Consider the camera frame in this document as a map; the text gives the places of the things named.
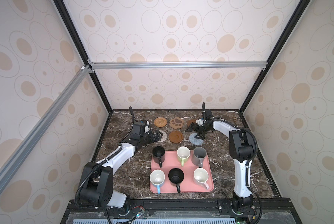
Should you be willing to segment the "white grey round coaster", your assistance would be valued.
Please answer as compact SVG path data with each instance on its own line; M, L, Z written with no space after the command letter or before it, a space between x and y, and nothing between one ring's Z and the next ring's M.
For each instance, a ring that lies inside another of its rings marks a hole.
M162 143L167 139L167 134L165 131L160 130L160 133L162 133L162 135L161 135L161 140L158 141L158 143Z

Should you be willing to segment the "woven rattan coaster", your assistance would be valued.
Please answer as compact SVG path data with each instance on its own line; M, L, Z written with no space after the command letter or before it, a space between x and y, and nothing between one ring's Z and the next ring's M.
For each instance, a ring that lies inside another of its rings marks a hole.
M154 125L156 127L164 127L164 126L167 125L167 120L166 120L166 118L158 117L154 120Z

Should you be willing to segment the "small brown wooden coaster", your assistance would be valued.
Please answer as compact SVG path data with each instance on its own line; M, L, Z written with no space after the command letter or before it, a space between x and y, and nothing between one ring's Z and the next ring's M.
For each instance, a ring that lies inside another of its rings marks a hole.
M180 131L172 131L169 134L168 138L172 143L178 144L183 141L184 136L183 133Z

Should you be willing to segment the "brown wooden round coaster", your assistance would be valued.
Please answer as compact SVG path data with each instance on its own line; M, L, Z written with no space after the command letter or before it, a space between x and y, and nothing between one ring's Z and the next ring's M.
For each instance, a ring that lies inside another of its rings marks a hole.
M190 127L192 123L196 123L196 119L190 119L187 121L187 127Z

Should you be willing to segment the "light blue woven coaster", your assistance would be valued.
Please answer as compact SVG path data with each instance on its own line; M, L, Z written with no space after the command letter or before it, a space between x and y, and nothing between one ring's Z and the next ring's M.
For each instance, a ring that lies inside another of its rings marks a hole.
M196 138L196 136L197 136L197 133L192 133L192 134L190 134L190 136L189 136L189 141L190 141L193 145L197 145L197 146L202 145L202 144L203 144L203 140Z

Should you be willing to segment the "cork paw print coaster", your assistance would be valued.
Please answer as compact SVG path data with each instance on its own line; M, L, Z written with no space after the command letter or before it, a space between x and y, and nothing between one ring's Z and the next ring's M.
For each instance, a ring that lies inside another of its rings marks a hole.
M169 121L169 124L173 129L179 129L183 127L184 120L179 117L175 117Z

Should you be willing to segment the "grey mug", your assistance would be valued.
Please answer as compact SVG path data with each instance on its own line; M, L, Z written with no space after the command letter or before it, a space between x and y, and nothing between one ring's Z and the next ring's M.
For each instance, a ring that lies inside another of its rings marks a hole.
M199 168L203 168L203 161L207 156L207 152L203 147L196 147L193 150L192 163Z

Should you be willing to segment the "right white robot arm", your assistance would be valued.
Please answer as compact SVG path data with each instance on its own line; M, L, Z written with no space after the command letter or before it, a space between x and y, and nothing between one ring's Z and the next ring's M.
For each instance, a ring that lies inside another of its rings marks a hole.
M208 131L216 130L229 138L229 154L235 165L235 186L232 192L232 209L243 213L253 205L253 191L250 187L250 169L258 153L258 143L253 133L246 128L232 125L224 119L198 119L190 123L187 132L195 131L198 139L204 139Z

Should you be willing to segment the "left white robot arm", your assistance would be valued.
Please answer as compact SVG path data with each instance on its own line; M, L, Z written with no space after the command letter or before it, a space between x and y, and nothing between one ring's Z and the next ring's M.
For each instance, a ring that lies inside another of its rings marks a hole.
M128 211L130 197L113 189L113 176L141 147L161 141L164 136L158 130L143 134L130 133L109 156L98 163L87 163L75 194L75 205L78 208L116 207Z

